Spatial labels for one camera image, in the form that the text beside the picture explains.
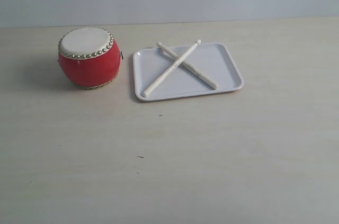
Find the wooden drumstick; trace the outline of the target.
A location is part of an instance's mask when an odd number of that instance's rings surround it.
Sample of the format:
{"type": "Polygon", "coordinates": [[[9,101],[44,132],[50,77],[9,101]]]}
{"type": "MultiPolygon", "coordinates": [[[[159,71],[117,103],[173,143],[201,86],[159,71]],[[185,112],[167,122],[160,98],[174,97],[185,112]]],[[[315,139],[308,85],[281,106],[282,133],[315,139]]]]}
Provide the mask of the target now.
{"type": "Polygon", "coordinates": [[[189,49],[179,56],[170,67],[168,67],[154,82],[152,82],[142,93],[143,97],[150,95],[196,48],[201,44],[197,39],[189,49]]]}
{"type": "MultiPolygon", "coordinates": [[[[191,47],[189,47],[189,49],[187,50],[189,53],[192,53],[194,51],[194,49],[201,44],[201,40],[198,39],[191,47]]],[[[165,52],[167,55],[169,55],[171,58],[173,58],[174,60],[177,60],[180,56],[177,55],[174,51],[172,51],[170,48],[164,46],[161,42],[157,42],[156,45],[162,49],[163,52],[165,52]]],[[[206,84],[208,84],[210,87],[212,87],[213,89],[217,89],[218,88],[218,84],[213,81],[212,79],[210,79],[208,76],[206,76],[205,74],[203,74],[202,72],[200,72],[196,67],[194,67],[193,65],[191,65],[190,63],[186,62],[185,60],[182,61],[181,65],[187,69],[188,71],[190,71],[192,74],[194,74],[196,77],[198,77],[200,80],[202,80],[203,82],[205,82],[206,84]]]]}

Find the small red drum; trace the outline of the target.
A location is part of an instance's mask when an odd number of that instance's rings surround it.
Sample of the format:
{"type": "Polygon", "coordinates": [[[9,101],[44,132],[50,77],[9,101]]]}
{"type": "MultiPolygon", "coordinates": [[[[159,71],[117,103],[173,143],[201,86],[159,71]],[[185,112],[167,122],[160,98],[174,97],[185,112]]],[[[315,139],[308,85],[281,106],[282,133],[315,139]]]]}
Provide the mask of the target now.
{"type": "Polygon", "coordinates": [[[58,42],[58,61],[66,77],[85,89],[113,81],[123,58],[113,35],[106,29],[88,26],[72,30],[58,42]]]}

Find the white plastic tray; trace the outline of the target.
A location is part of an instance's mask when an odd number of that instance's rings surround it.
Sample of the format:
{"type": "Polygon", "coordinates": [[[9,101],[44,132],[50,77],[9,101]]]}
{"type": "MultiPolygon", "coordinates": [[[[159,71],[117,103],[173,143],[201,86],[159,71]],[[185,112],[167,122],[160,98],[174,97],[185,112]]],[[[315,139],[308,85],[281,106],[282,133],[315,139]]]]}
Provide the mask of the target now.
{"type": "Polygon", "coordinates": [[[229,51],[221,43],[202,43],[185,60],[214,81],[211,88],[180,64],[150,95],[144,90],[154,82],[175,59],[160,48],[143,49],[133,54],[133,77],[136,97],[142,101],[218,94],[241,89],[244,80],[229,51]]]}

